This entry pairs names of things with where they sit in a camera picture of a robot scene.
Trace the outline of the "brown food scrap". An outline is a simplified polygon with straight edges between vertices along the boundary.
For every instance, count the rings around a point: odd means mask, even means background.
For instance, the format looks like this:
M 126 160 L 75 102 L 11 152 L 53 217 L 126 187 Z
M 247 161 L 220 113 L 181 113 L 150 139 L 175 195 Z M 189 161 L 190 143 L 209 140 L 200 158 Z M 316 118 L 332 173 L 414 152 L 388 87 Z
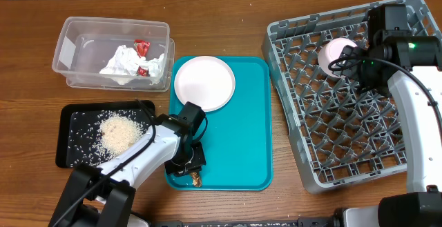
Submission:
M 191 172 L 190 176 L 193 180 L 193 186 L 196 188 L 200 188 L 202 186 L 202 179 L 199 172 Z

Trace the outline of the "pink bowl with rice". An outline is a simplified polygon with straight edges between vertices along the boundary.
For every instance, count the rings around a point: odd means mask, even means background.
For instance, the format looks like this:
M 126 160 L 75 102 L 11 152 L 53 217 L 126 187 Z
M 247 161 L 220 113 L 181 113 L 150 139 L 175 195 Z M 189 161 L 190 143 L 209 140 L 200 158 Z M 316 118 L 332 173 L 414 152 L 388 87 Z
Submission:
M 338 78 L 338 76 L 334 75 L 328 68 L 328 65 L 340 57 L 340 54 L 345 46 L 351 46 L 354 48 L 357 45 L 350 39 L 337 38 L 331 40 L 320 50 L 318 53 L 318 64 L 325 74 Z

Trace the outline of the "pink round plate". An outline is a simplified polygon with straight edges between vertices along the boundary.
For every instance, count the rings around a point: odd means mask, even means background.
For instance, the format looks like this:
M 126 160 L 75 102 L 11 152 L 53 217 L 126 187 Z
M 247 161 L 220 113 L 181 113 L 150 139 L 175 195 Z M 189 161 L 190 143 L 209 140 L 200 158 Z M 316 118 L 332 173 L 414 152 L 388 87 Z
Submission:
M 235 89 L 236 78 L 232 69 L 217 57 L 191 58 L 178 69 L 174 78 L 174 91 L 180 102 L 191 102 L 205 112 L 225 106 Z

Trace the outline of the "white napkin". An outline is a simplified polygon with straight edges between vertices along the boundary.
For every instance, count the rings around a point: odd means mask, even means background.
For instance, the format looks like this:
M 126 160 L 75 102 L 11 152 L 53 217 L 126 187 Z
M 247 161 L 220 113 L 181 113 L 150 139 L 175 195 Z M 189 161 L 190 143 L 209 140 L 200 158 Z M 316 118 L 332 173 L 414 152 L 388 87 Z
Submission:
M 164 53 L 162 53 L 158 58 L 153 58 L 151 60 L 146 60 L 145 57 L 141 57 L 137 64 L 138 76 L 148 77 L 154 84 L 160 82 L 164 72 Z
M 145 57 L 140 57 L 134 48 L 118 46 L 114 56 L 99 73 L 105 75 L 136 76 L 138 68 L 144 65 Z

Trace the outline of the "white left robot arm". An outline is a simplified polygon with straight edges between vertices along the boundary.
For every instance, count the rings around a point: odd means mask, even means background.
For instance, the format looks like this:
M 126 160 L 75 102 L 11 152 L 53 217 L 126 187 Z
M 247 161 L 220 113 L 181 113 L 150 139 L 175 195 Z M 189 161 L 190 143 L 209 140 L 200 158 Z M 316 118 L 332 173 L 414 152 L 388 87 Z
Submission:
M 193 136 L 205 112 L 160 115 L 157 124 L 122 155 L 70 174 L 50 226 L 127 226 L 137 188 L 160 165 L 172 161 L 187 172 L 195 164 Z

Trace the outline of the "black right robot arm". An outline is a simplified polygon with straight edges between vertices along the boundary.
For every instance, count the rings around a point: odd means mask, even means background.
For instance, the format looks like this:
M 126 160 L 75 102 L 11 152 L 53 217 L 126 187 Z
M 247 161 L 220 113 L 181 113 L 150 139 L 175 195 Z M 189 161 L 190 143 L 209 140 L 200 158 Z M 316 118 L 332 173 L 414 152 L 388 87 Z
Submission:
M 386 37 L 370 49 L 346 45 L 328 68 L 363 90 L 392 97 L 407 159 L 407 192 L 343 211 L 344 226 L 441 225 L 441 42 Z

